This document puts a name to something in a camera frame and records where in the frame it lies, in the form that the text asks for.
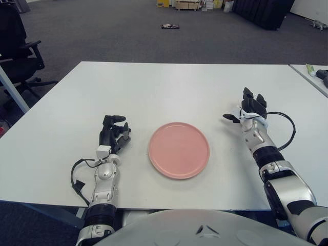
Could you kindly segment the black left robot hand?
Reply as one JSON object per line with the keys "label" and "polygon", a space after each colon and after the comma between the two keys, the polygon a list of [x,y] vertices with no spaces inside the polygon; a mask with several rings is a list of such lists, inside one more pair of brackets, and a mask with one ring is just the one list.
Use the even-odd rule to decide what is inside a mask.
{"label": "black left robot hand", "polygon": [[99,145],[110,146],[111,154],[117,154],[131,140],[131,129],[128,123],[118,126],[116,123],[126,121],[124,116],[105,115],[102,122],[102,130],[99,134]]}

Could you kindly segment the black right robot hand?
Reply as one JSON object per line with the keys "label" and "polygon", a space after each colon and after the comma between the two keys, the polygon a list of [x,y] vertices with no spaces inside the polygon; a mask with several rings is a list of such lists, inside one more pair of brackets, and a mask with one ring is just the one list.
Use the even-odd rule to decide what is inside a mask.
{"label": "black right robot hand", "polygon": [[241,106],[237,106],[231,113],[226,113],[223,118],[231,120],[233,123],[242,123],[248,119],[259,118],[266,121],[267,119],[267,102],[261,94],[254,98],[253,93],[245,87]]}

